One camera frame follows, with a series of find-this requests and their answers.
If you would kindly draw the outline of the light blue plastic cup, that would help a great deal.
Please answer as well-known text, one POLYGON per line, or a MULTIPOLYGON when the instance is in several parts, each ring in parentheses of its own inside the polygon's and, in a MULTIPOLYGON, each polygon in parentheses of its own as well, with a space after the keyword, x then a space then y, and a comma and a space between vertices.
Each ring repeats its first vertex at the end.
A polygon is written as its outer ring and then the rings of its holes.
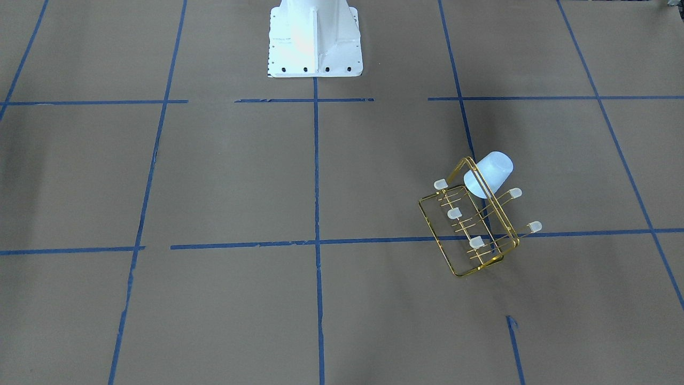
POLYGON ((492 151, 476 163, 478 173, 469 170, 463 182, 471 194, 481 199, 493 197, 515 168, 508 155, 492 151))

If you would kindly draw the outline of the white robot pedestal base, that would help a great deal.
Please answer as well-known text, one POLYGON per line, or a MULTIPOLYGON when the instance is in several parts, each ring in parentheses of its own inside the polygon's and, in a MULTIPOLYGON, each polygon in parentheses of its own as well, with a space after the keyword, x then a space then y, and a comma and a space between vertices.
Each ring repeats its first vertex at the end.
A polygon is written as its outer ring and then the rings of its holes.
POLYGON ((270 78, 344 78, 363 73, 357 9, 347 1, 281 1, 269 13, 270 78))

